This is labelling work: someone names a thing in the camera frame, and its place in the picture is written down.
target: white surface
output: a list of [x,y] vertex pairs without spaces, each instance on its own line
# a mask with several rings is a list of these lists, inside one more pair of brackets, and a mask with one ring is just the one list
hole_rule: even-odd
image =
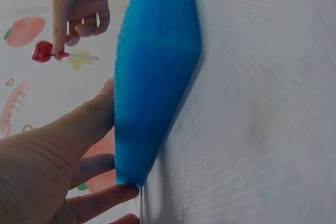
[[336,223],[336,0],[197,1],[205,59],[142,223]]

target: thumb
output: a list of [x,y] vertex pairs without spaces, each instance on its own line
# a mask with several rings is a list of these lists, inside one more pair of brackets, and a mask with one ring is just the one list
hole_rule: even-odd
[[64,50],[64,44],[67,39],[67,21],[70,9],[75,0],[53,0],[52,11],[52,32],[54,36],[54,45],[51,53],[57,55]]
[[60,119],[37,129],[33,145],[75,167],[85,152],[114,125],[113,81],[99,95]]

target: lollipop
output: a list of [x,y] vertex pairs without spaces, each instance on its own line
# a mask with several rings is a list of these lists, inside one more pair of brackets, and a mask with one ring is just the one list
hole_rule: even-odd
[[[31,56],[34,61],[38,61],[40,63],[47,62],[53,56],[51,54],[51,50],[52,50],[52,44],[50,42],[41,40],[35,45],[34,51]],[[85,60],[99,60],[98,57],[74,55],[74,54],[68,54],[67,52],[61,52],[57,56],[62,58],[67,57],[67,58],[80,58]]]

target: blue sponge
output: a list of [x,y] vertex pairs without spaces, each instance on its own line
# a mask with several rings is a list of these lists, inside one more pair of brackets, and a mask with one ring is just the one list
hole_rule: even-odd
[[142,186],[201,54],[195,0],[130,0],[114,77],[117,183]]

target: hand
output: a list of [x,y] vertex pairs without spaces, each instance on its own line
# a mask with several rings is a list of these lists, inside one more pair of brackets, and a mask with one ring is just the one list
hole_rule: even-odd
[[[78,224],[136,197],[133,185],[66,199],[68,190],[114,169],[114,156],[82,158],[114,124],[113,82],[73,112],[0,141],[0,220],[5,224]],[[138,224],[134,215],[119,220]]]
[[108,0],[54,0],[53,20],[54,46],[51,53],[57,55],[64,50],[65,43],[74,46],[80,37],[96,36],[107,30],[110,22]]

